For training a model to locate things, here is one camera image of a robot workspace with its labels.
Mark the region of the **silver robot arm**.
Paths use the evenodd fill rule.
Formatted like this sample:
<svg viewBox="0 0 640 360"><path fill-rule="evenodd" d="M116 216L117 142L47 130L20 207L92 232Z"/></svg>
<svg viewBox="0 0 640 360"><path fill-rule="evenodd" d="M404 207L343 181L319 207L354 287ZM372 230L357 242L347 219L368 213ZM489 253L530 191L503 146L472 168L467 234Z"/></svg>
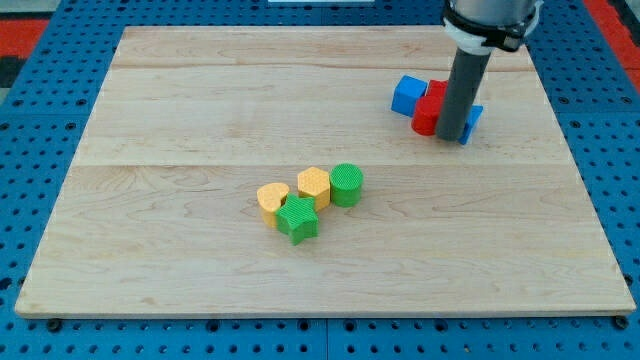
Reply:
<svg viewBox="0 0 640 360"><path fill-rule="evenodd" d="M445 0L445 33L459 50L476 56L494 49L516 52L537 27L542 0Z"/></svg>

